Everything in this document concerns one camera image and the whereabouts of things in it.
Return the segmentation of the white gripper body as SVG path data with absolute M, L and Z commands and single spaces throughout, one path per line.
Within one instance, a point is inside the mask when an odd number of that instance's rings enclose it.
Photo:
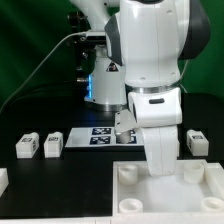
M 180 89 L 149 94 L 130 92 L 128 100 L 142 134 L 150 175 L 172 175 L 179 150 L 177 125 L 182 123 Z

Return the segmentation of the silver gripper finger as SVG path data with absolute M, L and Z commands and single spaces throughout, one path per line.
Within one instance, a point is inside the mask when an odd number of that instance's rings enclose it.
M 121 135 L 136 127 L 136 121 L 129 110 L 122 110 L 115 114 L 115 134 Z

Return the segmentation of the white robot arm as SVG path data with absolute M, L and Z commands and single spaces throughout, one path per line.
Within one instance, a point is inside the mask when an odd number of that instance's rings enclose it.
M 143 137 L 149 172 L 175 171 L 182 122 L 178 61 L 199 55 L 210 38 L 200 0 L 70 0 L 86 17 L 83 35 L 103 39 L 88 77 L 88 105 L 114 110 L 115 134 Z

